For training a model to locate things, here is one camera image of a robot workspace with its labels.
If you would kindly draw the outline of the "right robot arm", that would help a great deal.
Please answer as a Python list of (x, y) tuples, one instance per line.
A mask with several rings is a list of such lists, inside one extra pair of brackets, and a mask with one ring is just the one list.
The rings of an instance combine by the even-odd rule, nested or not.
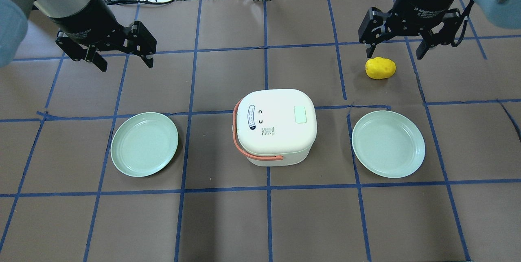
[(493, 25), (520, 28), (520, 0), (396, 0), (387, 12), (376, 7), (367, 11), (358, 30), (359, 42), (371, 58), (376, 46), (384, 41), (420, 36), (416, 57), (422, 59), (438, 45), (457, 47), (461, 43), (475, 4)]

